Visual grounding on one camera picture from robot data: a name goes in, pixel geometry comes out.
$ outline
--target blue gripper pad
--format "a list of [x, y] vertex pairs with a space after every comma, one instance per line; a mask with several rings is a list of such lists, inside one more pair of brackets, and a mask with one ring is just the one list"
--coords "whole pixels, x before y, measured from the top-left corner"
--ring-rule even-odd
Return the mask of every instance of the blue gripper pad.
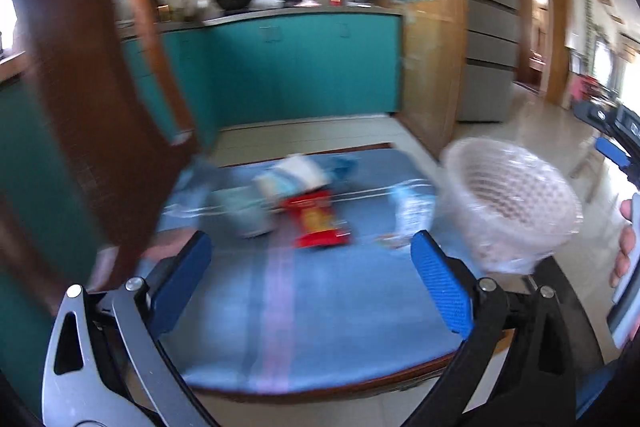
[[411, 260], [449, 330], [466, 340], [474, 327], [474, 313], [468, 290], [454, 274], [454, 270], [467, 270], [462, 261], [448, 258], [425, 231], [412, 238]]
[[211, 263], [211, 251], [209, 236], [198, 231], [175, 258], [163, 260], [174, 265], [171, 274], [162, 282], [151, 302], [151, 320], [146, 327], [153, 339], [174, 329]]

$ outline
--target doorway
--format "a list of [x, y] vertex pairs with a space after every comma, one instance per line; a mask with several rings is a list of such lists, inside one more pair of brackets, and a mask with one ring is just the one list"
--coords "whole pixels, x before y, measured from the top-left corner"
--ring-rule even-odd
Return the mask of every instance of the doorway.
[[548, 62], [549, 0], [520, 0], [520, 57], [516, 83], [540, 92], [543, 71]]

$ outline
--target hand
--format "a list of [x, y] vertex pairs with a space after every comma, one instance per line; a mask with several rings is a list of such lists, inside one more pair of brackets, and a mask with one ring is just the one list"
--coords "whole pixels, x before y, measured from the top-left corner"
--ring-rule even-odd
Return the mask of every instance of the hand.
[[[620, 205], [620, 214], [622, 214], [625, 219], [631, 221], [631, 200], [622, 202]], [[629, 266], [631, 264], [631, 261], [629, 260], [629, 253], [634, 249], [635, 245], [636, 234], [631, 228], [631, 225], [626, 225], [626, 227], [622, 229], [622, 232], [620, 232], [620, 251], [616, 257], [616, 265], [614, 266], [609, 278], [609, 284], [612, 288], [618, 286], [620, 278], [629, 271]], [[629, 334], [629, 340], [632, 340], [633, 337], [636, 336], [638, 328], [640, 328], [640, 317], [638, 317], [635, 327]]]

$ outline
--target clear plastic bowl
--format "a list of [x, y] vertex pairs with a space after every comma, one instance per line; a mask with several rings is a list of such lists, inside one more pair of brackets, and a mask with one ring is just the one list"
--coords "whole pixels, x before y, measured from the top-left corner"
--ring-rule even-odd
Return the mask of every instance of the clear plastic bowl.
[[488, 271], [530, 274], [580, 230], [582, 206], [555, 168], [510, 142], [465, 138], [443, 153], [451, 217]]

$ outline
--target countertop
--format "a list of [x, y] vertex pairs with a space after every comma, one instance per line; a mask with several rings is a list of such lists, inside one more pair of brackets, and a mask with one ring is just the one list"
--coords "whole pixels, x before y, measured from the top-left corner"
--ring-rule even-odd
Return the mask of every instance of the countertop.
[[0, 60], [0, 84], [22, 73], [27, 67], [26, 55], [17, 53]]
[[[402, 10], [397, 8], [383, 8], [380, 6], [363, 7], [363, 6], [313, 6], [313, 7], [292, 7], [292, 8], [273, 8], [265, 10], [252, 10], [247, 13], [239, 13], [235, 15], [220, 16], [203, 22], [161, 22], [156, 27], [160, 33], [175, 32], [181, 30], [194, 30], [198, 28], [207, 28], [210, 26], [219, 26], [231, 22], [247, 21], [253, 19], [262, 19], [266, 17], [274, 17], [280, 15], [300, 15], [313, 13], [364, 13], [372, 15], [396, 15], [402, 16]], [[137, 37], [136, 29], [133, 26], [121, 28], [120, 37], [123, 40], [133, 39]]]

